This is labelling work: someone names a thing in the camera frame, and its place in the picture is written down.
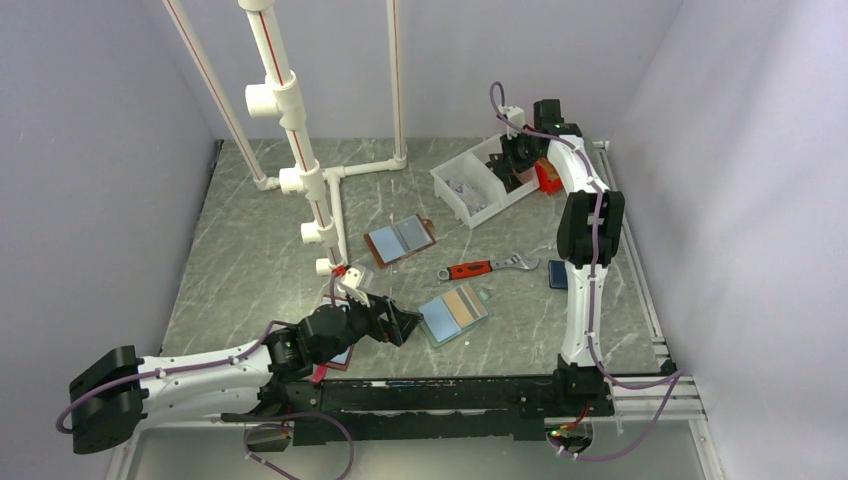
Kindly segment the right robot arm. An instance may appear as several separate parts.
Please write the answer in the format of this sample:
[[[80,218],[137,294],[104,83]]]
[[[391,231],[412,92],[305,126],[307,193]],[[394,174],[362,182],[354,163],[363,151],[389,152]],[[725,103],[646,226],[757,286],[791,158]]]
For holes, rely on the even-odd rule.
[[[521,109],[507,106],[504,99],[490,102],[508,127],[504,157],[517,168],[547,160],[566,192],[556,245],[567,280],[567,326],[550,392],[557,411],[574,415],[604,395],[604,376],[595,360],[597,330],[602,287],[620,245],[625,199],[600,178],[580,129],[564,121],[558,100],[536,102],[531,127],[518,124]]]

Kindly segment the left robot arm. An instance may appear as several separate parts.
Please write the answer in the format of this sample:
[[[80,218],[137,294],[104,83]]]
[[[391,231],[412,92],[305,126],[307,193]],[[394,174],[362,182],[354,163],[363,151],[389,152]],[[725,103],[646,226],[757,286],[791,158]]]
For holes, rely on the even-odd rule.
[[[422,321],[386,296],[323,304],[297,323],[273,321],[256,340],[185,356],[140,356],[115,347],[69,384],[69,406],[56,420],[77,455],[129,440],[139,428],[206,415],[272,420],[288,403],[287,384],[346,352],[359,340],[403,346]]]

